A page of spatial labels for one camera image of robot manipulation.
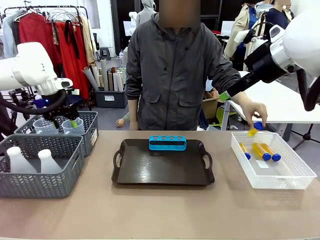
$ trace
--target gray storage box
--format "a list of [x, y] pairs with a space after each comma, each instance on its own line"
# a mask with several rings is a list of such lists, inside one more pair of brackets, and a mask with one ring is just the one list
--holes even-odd
[[[99, 136], [98, 130], [98, 113], [96, 111], [79, 111], [79, 117], [83, 120], [85, 134], [83, 134], [83, 152], [84, 156], [88, 157]], [[35, 134], [34, 122], [38, 119], [42, 118], [42, 115], [36, 115], [33, 118], [30, 118], [23, 126], [19, 127], [14, 131], [15, 134]], [[64, 130], [62, 128], [62, 123], [67, 120], [64, 116], [57, 116], [56, 121], [59, 124], [59, 132], [64, 134]]]
[[[0, 198], [59, 199], [68, 197], [85, 165], [82, 136], [13, 134], [0, 142]], [[7, 149], [19, 147], [38, 173], [11, 173]], [[43, 174], [38, 152], [51, 151], [62, 168]]]
[[124, 109], [128, 105], [125, 91], [94, 91], [99, 108]]

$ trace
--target red garment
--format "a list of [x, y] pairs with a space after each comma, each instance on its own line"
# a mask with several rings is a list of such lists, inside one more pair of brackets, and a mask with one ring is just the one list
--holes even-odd
[[19, 24], [19, 35], [21, 43], [41, 43], [52, 61], [53, 68], [59, 69], [58, 65], [62, 64], [60, 48], [54, 44], [52, 24], [46, 23], [42, 15], [32, 12], [23, 17]]
[[80, 90], [81, 96], [88, 99], [89, 80], [82, 72], [88, 64], [80, 26], [76, 26], [76, 31], [74, 31], [75, 25], [70, 22], [68, 24], [66, 22], [56, 22], [55, 24], [58, 29], [65, 76], [73, 81], [73, 87]]

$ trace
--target storage bin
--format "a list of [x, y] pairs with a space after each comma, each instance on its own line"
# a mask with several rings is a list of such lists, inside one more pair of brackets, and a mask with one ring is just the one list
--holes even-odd
[[[0, 198], [66, 198], [72, 192], [85, 165], [82, 136], [13, 134], [0, 142]], [[11, 173], [7, 149], [19, 147], [38, 173]], [[42, 174], [38, 152], [51, 151], [62, 168], [60, 173]]]
[[[99, 136], [99, 130], [98, 130], [98, 113], [96, 111], [79, 111], [79, 117], [83, 120], [84, 130], [85, 133], [83, 136], [83, 142], [82, 147], [84, 150], [84, 156], [88, 157], [92, 149], [94, 148], [94, 145], [97, 141], [97, 138]], [[42, 118], [42, 115], [36, 115], [32, 118], [30, 118], [24, 125], [19, 127], [17, 130], [14, 131], [15, 134], [35, 134], [35, 128], [33, 127], [33, 124], [38, 119]], [[64, 116], [57, 116], [56, 121], [59, 124], [59, 132], [61, 134], [64, 134], [64, 129], [62, 128], [62, 123], [66, 120], [68, 120]]]
[[[252, 152], [253, 143], [267, 144], [281, 155], [278, 162], [264, 161]], [[239, 143], [251, 154], [248, 160]], [[251, 186], [255, 189], [306, 189], [317, 175], [277, 134], [259, 132], [249, 137], [248, 132], [233, 132], [231, 147], [238, 158]]]
[[99, 108], [124, 109], [128, 105], [125, 91], [94, 91]]

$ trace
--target white bottle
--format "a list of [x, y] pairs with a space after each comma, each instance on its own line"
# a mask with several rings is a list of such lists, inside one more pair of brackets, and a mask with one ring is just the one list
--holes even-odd
[[42, 174], [58, 174], [62, 169], [58, 163], [52, 158], [51, 151], [44, 149], [38, 152], [38, 157], [41, 160], [41, 173]]
[[37, 170], [22, 155], [18, 146], [10, 147], [6, 153], [10, 158], [10, 169], [13, 174], [36, 174]]

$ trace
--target yellow liquid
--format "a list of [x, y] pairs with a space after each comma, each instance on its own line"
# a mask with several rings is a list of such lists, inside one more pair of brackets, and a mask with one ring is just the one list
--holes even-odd
[[261, 147], [263, 148], [263, 150], [265, 150], [267, 153], [271, 154], [272, 156], [275, 155], [275, 153], [268, 147], [267, 144], [262, 143], [260, 146], [261, 146]]
[[247, 149], [246, 149], [246, 147], [245, 147], [245, 145], [244, 145], [243, 143], [240, 143], [240, 147], [241, 147], [241, 149], [242, 149], [242, 151], [243, 151], [244, 153], [247, 153], [247, 152], [248, 152]]
[[264, 159], [263, 156], [267, 152], [259, 144], [257, 144], [256, 142], [253, 143], [252, 144], [252, 149], [261, 159]]
[[248, 132], [248, 136], [249, 136], [249, 137], [253, 137], [257, 132], [259, 132], [258, 129], [252, 128], [252, 129], [250, 129], [250, 131]]

